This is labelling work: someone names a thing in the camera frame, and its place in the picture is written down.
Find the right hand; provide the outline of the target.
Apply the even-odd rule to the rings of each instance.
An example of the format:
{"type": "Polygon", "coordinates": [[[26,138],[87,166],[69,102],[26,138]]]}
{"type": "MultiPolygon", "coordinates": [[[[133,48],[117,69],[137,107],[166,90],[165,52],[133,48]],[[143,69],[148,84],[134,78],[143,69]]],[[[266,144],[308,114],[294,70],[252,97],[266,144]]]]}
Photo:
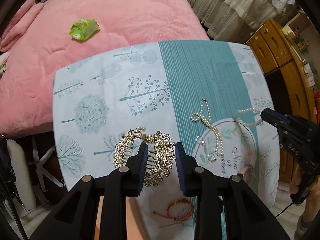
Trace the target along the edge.
{"type": "MultiPolygon", "coordinates": [[[[290,184],[291,194],[296,194],[298,192],[301,181],[302,169],[297,165],[290,184]]],[[[314,220],[319,212],[319,176],[308,186],[308,191],[309,194],[306,198],[305,210],[303,213],[303,219],[305,222],[314,220]]]]}

